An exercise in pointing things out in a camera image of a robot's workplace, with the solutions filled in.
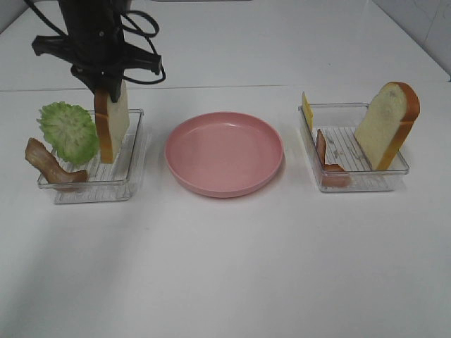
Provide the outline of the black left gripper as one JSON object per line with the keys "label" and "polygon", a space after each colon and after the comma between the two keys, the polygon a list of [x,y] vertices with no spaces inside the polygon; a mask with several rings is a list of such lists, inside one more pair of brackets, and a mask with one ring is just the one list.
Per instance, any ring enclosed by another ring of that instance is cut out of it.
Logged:
{"label": "black left gripper", "polygon": [[105,89],[114,103],[121,97],[124,70],[144,69],[155,75],[163,70],[160,55],[127,43],[119,27],[93,33],[82,27],[66,36],[38,35],[32,48],[38,56],[49,54],[73,64],[72,76],[93,94]]}

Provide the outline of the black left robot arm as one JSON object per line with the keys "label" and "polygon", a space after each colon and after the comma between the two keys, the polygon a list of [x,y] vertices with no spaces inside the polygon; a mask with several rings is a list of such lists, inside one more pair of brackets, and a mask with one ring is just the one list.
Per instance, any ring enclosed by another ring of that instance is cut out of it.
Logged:
{"label": "black left robot arm", "polygon": [[71,64],[72,76],[91,92],[103,89],[117,102],[121,96],[125,75],[129,69],[154,73],[154,84],[166,79],[162,58],[151,47],[146,51],[126,42],[129,32],[150,41],[159,33],[159,24],[149,14],[132,10],[129,1],[60,1],[58,3],[65,30],[53,24],[31,1],[30,9],[56,35],[38,35],[32,49],[38,56],[49,54]]}

